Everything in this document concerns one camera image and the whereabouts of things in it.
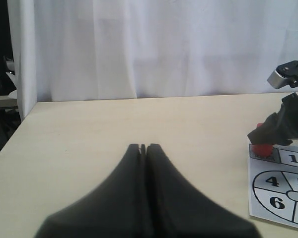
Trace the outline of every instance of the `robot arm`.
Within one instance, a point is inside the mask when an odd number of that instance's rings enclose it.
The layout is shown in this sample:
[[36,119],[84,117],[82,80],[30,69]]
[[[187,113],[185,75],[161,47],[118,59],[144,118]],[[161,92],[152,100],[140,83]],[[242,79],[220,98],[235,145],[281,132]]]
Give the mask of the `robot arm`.
[[[298,87],[298,60],[282,64],[267,80],[276,89],[289,85]],[[265,122],[250,132],[248,138],[253,145],[290,145],[298,139],[298,95],[292,93],[282,99],[278,113],[267,117]]]

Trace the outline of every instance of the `red object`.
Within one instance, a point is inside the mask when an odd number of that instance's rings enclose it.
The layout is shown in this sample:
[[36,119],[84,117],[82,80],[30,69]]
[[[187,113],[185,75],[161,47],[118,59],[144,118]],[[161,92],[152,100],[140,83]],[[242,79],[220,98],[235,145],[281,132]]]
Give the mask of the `red object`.
[[271,144],[252,145],[252,151],[257,156],[268,157],[273,153],[273,145]]

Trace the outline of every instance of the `beige tabletop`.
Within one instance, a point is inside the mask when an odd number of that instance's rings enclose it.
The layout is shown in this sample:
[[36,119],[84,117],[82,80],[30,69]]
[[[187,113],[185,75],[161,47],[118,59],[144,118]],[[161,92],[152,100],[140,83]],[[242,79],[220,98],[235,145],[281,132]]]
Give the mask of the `beige tabletop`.
[[159,143],[192,185],[265,238],[298,229],[251,218],[246,135],[286,94],[38,103],[0,152],[0,238],[31,238],[100,184],[130,143]]

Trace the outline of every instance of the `printed number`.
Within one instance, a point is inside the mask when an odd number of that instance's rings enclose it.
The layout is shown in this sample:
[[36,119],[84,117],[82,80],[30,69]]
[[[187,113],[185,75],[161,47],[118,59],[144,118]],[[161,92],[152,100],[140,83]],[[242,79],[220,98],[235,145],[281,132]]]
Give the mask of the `printed number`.
[[298,163],[298,161],[296,160],[296,156],[295,155],[290,155],[292,162],[294,163]]
[[285,205],[282,203],[282,199],[281,198],[278,198],[278,197],[271,197],[269,202],[270,204],[277,208],[277,209],[284,209],[285,208]]
[[274,187],[278,187],[279,185],[279,183],[277,183],[276,177],[270,177],[269,179],[265,180],[265,182],[270,182]]

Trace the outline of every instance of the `curtain fold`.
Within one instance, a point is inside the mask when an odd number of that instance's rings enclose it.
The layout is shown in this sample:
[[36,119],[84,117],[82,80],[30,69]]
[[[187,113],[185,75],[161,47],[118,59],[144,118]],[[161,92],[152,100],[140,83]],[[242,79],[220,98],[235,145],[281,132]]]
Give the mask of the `curtain fold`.
[[267,77],[298,60],[298,0],[8,5],[24,116],[36,101],[274,92]]

